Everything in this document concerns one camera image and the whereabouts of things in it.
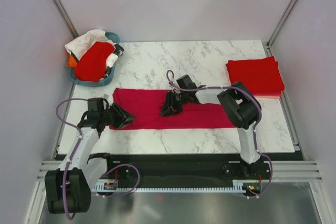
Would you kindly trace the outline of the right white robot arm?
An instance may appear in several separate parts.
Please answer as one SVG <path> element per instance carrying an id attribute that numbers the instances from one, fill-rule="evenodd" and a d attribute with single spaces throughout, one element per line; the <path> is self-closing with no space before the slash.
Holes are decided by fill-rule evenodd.
<path id="1" fill-rule="evenodd" d="M 220 105 L 229 122 L 237 129 L 240 142 L 241 174 L 254 178 L 261 167 L 262 154 L 257 147 L 256 126 L 261 120 L 261 105 L 241 82 L 228 87 L 197 86 L 187 74 L 177 79 L 168 78 L 174 88 L 165 96 L 160 115 L 163 117 L 182 112 L 183 105 Z"/>

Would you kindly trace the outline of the magenta t shirt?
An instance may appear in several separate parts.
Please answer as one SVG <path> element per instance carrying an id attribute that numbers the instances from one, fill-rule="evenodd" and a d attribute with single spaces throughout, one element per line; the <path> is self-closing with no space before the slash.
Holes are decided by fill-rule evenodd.
<path id="1" fill-rule="evenodd" d="M 113 92 L 113 101 L 135 115 L 124 130 L 231 129 L 225 111 L 219 104 L 187 103 L 177 115 L 160 115 L 167 90 L 120 89 Z"/>

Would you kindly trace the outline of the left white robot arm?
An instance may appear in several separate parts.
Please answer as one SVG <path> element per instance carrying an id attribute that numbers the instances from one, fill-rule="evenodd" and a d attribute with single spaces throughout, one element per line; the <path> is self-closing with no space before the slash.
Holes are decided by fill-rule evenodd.
<path id="1" fill-rule="evenodd" d="M 51 214 L 65 214 L 73 220 L 77 213 L 87 212 L 91 191 L 98 180 L 111 178 L 115 165 L 104 157 L 91 157 L 91 151 L 107 126 L 120 130 L 133 122 L 135 115 L 105 98 L 86 100 L 87 110 L 73 127 L 77 140 L 55 170 L 45 175 L 47 206 Z"/>

